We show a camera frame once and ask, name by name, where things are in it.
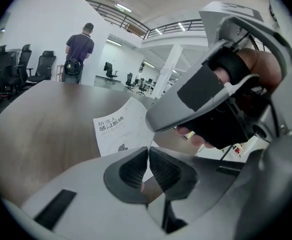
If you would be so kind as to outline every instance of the man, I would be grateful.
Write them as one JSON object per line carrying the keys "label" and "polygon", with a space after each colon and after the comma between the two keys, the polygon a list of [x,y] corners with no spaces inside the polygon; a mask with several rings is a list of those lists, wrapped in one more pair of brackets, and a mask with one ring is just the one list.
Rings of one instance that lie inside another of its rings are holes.
{"label": "man", "polygon": [[70,59],[76,59],[80,62],[80,72],[77,76],[77,83],[81,80],[81,74],[83,70],[83,62],[92,53],[95,43],[90,39],[90,34],[94,29],[92,23],[87,23],[82,28],[81,34],[72,35],[67,41],[66,54],[67,61]]}
{"label": "man", "polygon": [[141,73],[142,73],[141,70],[137,73],[137,76],[136,76],[136,79],[135,79],[136,85],[138,84],[139,80],[141,79]]}
{"label": "man", "polygon": [[164,89],[164,93],[167,92],[171,87],[172,87],[171,83],[168,82]]}

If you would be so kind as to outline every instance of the fluorescent light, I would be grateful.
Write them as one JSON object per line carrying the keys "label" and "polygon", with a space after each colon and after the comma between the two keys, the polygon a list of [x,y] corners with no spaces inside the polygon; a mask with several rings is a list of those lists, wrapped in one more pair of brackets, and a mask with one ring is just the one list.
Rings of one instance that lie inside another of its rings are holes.
{"label": "fluorescent light", "polygon": [[160,32],[158,29],[155,29],[160,35],[162,35],[162,32]]}
{"label": "fluorescent light", "polygon": [[107,39],[107,42],[112,43],[112,44],[117,45],[117,46],[121,46],[121,44],[119,44],[119,43],[117,43],[117,42],[114,42],[114,41],[111,41],[111,40],[109,40],[109,39]]}
{"label": "fluorescent light", "polygon": [[128,9],[127,7],[124,7],[121,4],[117,4],[117,6],[131,13],[131,10]]}
{"label": "fluorescent light", "polygon": [[149,63],[147,63],[147,62],[145,62],[145,61],[144,61],[144,64],[147,64],[148,66],[150,66],[150,67],[154,68],[154,66],[153,66],[153,65],[150,65]]}
{"label": "fluorescent light", "polygon": [[182,31],[186,31],[186,29],[184,28],[184,26],[181,23],[178,23],[178,25],[180,26],[180,28],[182,29]]}
{"label": "fluorescent light", "polygon": [[117,5],[115,5],[115,7],[117,7],[120,11],[122,11],[122,12],[124,12],[125,10],[124,9],[122,9],[121,7],[119,7],[119,6],[117,6]]}

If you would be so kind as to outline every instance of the black slot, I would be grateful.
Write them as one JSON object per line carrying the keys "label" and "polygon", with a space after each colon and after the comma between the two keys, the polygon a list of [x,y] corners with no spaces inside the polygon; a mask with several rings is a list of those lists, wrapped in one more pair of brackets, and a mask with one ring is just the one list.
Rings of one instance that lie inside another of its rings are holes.
{"label": "black slot", "polygon": [[216,169],[216,172],[235,176],[235,177],[237,177],[240,174],[240,170],[238,170],[238,169],[228,168],[228,167],[223,167],[223,166],[218,167]]}
{"label": "black slot", "polygon": [[52,230],[76,194],[70,190],[61,190],[35,217],[35,222],[48,230]]}

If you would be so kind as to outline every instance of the desk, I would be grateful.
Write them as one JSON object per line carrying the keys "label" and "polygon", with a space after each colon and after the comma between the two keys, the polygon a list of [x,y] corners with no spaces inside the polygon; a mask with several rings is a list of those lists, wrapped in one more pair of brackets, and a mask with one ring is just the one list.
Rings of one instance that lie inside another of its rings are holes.
{"label": "desk", "polygon": [[[0,114],[1,195],[21,206],[68,168],[99,157],[93,118],[115,112],[130,96],[146,108],[153,102],[137,94],[55,81],[43,81],[18,97]],[[187,154],[198,149],[175,129],[156,134],[154,140]],[[153,178],[145,190],[149,200],[161,193]]]}
{"label": "desk", "polygon": [[154,88],[154,86],[152,85],[152,83],[147,83],[146,81],[144,81],[144,84],[147,85],[147,86],[149,86],[149,89],[148,89],[147,92],[149,92],[152,87]]}

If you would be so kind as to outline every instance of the railing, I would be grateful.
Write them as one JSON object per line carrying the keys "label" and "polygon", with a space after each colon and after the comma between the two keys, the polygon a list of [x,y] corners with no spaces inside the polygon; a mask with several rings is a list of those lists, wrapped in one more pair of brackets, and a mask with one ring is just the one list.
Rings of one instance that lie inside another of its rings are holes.
{"label": "railing", "polygon": [[126,31],[137,35],[138,37],[145,39],[150,32],[150,29],[132,18],[128,14],[121,12],[111,6],[86,0],[106,21],[111,24],[115,24]]}
{"label": "railing", "polygon": [[126,31],[133,33],[141,39],[152,38],[158,35],[182,32],[182,31],[204,31],[201,19],[189,19],[170,23],[158,28],[150,29],[140,21],[128,14],[112,8],[109,5],[86,0],[106,21],[115,24]]}
{"label": "railing", "polygon": [[174,32],[182,32],[182,31],[204,31],[204,24],[201,19],[189,19],[178,21],[174,23],[170,23],[164,26],[160,26],[152,29],[149,32],[147,38],[152,38],[155,36],[174,33]]}

